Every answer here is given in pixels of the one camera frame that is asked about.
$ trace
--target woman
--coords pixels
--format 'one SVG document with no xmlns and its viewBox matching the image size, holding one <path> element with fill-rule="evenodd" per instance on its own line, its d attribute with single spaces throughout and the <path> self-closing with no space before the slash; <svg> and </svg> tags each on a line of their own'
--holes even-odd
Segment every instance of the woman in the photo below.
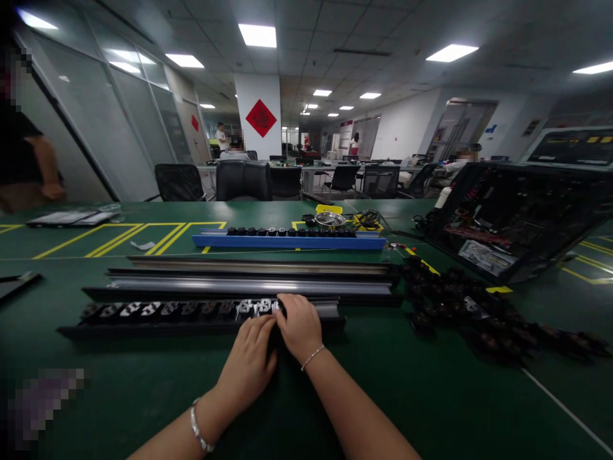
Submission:
<svg viewBox="0 0 613 460">
<path fill-rule="evenodd" d="M 351 140 L 351 143 L 349 145 L 349 154 L 350 155 L 357 155 L 359 147 L 361 145 L 362 145 L 362 142 L 360 142 L 360 140 L 359 140 L 359 133 L 356 133 L 356 135 L 353 137 L 353 139 Z"/>
<path fill-rule="evenodd" d="M 277 297 L 285 306 L 287 318 L 276 310 L 274 315 L 245 321 L 217 385 L 130 459 L 191 460 L 212 452 L 232 421 L 255 402 L 270 382 L 277 355 L 274 351 L 267 359 L 266 349 L 276 324 L 287 349 L 315 387 L 345 457 L 420 460 L 400 431 L 323 346 L 321 324 L 313 304 L 300 295 Z M 267 458 L 274 458 L 274 453 Z"/>
</svg>

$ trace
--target white column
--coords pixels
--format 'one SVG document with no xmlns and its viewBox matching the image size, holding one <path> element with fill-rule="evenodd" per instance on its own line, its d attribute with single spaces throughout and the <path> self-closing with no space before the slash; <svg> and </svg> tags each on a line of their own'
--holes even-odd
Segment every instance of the white column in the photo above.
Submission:
<svg viewBox="0 0 613 460">
<path fill-rule="evenodd" d="M 238 96 L 238 111 L 245 139 L 245 150 L 255 150 L 259 160 L 281 155 L 281 92 L 278 75 L 235 73 L 234 84 Z M 258 100 L 276 118 L 275 124 L 262 137 L 246 120 Z"/>
</svg>

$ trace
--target desk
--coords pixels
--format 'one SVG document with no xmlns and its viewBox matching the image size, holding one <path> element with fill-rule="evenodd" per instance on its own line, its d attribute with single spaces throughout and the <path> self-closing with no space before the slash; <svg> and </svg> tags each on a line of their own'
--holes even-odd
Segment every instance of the desk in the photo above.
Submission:
<svg viewBox="0 0 613 460">
<path fill-rule="evenodd" d="M 347 212 L 378 209 L 398 229 L 410 228 L 410 217 L 424 215 L 433 204 L 434 200 L 344 202 Z M 55 332 L 59 325 L 77 323 L 87 303 L 81 287 L 103 286 L 106 268 L 129 266 L 124 256 L 142 254 L 130 240 L 158 242 L 178 225 L 196 222 L 177 239 L 159 247 L 158 252 L 199 254 L 201 250 L 193 246 L 190 235 L 201 227 L 289 227 L 302 214 L 313 213 L 315 206 L 309 201 L 123 203 L 124 224 L 149 225 L 104 255 L 87 258 L 84 256 L 96 249 L 95 254 L 99 254 L 99 248 L 125 232 L 126 227 L 106 226 L 86 234 L 90 230 L 19 226 L 41 212 L 0 219 L 0 275 L 32 270 L 45 277 L 0 307 L 1 349 L 9 390 L 20 387 L 25 378 L 36 377 L 41 368 L 85 368 L 90 375 L 76 400 L 56 413 L 50 431 L 39 443 L 38 457 L 127 457 L 186 410 L 195 396 L 212 387 L 227 358 L 234 340 L 228 335 L 73 343 Z M 389 239 L 415 246 L 417 253 L 438 270 L 456 264 L 418 240 Z M 390 259 L 398 263 L 402 254 L 387 250 L 213 248 L 203 257 L 353 262 Z M 558 284 L 548 279 L 546 284 L 513 293 L 518 310 L 537 321 L 562 317 L 563 324 L 552 321 L 556 326 L 589 321 L 593 327 L 588 330 L 611 341 L 610 316 L 602 316 L 610 309 L 599 316 L 593 305 L 587 308 L 585 302 L 581 308 L 558 303 L 568 295 L 563 289 L 574 279 L 558 273 L 562 277 Z M 558 294 L 552 286 L 557 286 Z M 609 292 L 611 287 L 599 286 Z M 538 297 L 542 291 L 546 295 Z M 590 299 L 589 293 L 579 294 Z M 590 319 L 585 318 L 586 310 Z M 345 330 L 327 336 L 326 345 L 424 459 L 610 460 L 522 371 L 479 361 L 455 331 L 438 330 L 434 341 L 423 342 L 400 310 L 344 308 L 341 313 L 347 316 Z M 588 367 L 545 353 L 529 365 L 530 372 L 562 403 L 605 442 L 613 443 L 611 362 L 600 360 L 597 366 Z M 342 457 L 312 386 L 284 349 L 269 388 L 228 430 L 214 456 Z"/>
<path fill-rule="evenodd" d="M 288 160 L 289 163 L 291 165 L 296 164 L 296 161 L 294 158 Z M 313 184 L 314 184 L 314 179 L 315 179 L 315 174 L 314 172 L 316 171 L 326 171 L 326 172 L 333 172 L 337 166 L 350 166 L 351 164 L 348 162 L 343 162 L 346 164 L 339 164 L 339 162 L 341 162 L 342 160 L 314 160 L 314 165 L 313 166 L 303 166 L 302 167 L 302 171 L 303 171 L 303 188 L 307 191 L 307 192 L 313 192 Z M 326 163 L 329 164 L 330 166 L 319 166 L 317 165 L 319 162 L 322 163 Z M 359 171 L 361 173 L 364 172 L 364 167 L 367 165 L 359 165 L 360 169 Z M 419 171 L 421 169 L 421 166 L 402 166 L 402 165 L 397 165 L 400 166 L 400 172 L 402 173 L 415 173 L 417 171 Z M 272 164 L 271 167 L 287 167 L 287 166 L 279 166 L 277 164 Z M 199 171 L 206 171 L 207 173 L 213 173 L 215 172 L 217 169 L 217 166 L 215 165 L 198 165 L 198 170 Z M 445 175 L 446 172 L 443 168 L 441 169 L 437 169 L 434 173 L 435 176 L 438 175 Z"/>
</svg>

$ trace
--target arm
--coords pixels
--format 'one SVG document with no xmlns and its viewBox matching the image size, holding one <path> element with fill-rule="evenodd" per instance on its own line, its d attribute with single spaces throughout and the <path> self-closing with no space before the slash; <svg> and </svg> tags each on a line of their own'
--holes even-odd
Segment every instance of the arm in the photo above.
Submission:
<svg viewBox="0 0 613 460">
<path fill-rule="evenodd" d="M 43 176 L 43 195 L 52 200 L 63 198 L 64 189 L 59 183 L 56 154 L 51 142 L 43 135 L 28 136 L 24 139 L 34 148 L 38 168 Z"/>
<path fill-rule="evenodd" d="M 276 351 L 266 360 L 270 331 L 276 321 L 264 315 L 241 326 L 217 385 L 196 404 L 200 435 L 216 444 L 232 421 L 262 394 L 276 368 Z M 192 431 L 190 410 L 147 441 L 132 460 L 197 460 L 206 455 Z"/>
<path fill-rule="evenodd" d="M 304 297 L 279 294 L 287 319 L 275 316 L 284 341 L 303 365 L 322 346 L 321 324 L 315 307 Z M 320 351 L 305 368 L 321 400 L 345 456 L 349 459 L 411 459 L 419 455 L 345 372 L 327 349 Z"/>
</svg>

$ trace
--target computer case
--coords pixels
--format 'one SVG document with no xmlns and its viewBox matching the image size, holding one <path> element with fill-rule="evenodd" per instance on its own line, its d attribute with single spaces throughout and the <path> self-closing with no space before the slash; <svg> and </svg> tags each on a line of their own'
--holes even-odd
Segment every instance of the computer case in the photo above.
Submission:
<svg viewBox="0 0 613 460">
<path fill-rule="evenodd" d="M 468 163 L 426 240 L 485 279 L 531 280 L 613 215 L 613 172 Z"/>
</svg>

